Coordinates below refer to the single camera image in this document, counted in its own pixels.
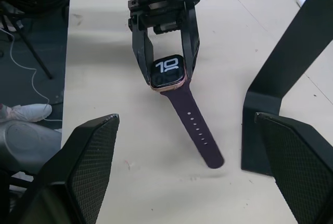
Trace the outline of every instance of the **digital time display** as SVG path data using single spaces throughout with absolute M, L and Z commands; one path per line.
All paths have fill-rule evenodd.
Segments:
M 154 89 L 177 84 L 185 79 L 184 59 L 180 55 L 168 56 L 153 62 L 150 84 Z

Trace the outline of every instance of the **white table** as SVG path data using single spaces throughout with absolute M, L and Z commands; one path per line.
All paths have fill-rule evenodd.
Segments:
M 197 6 L 201 47 L 191 89 L 226 159 L 218 170 L 205 165 L 167 98 L 146 85 L 127 1 L 71 0 L 70 7 L 63 140 L 90 119 L 118 113 L 121 120 L 97 223 L 296 223 L 273 178 L 240 169 L 245 93 L 298 11 L 295 0 Z M 151 39 L 156 58 L 182 53 L 179 32 Z M 281 108 L 331 143 L 332 53 L 330 46 Z

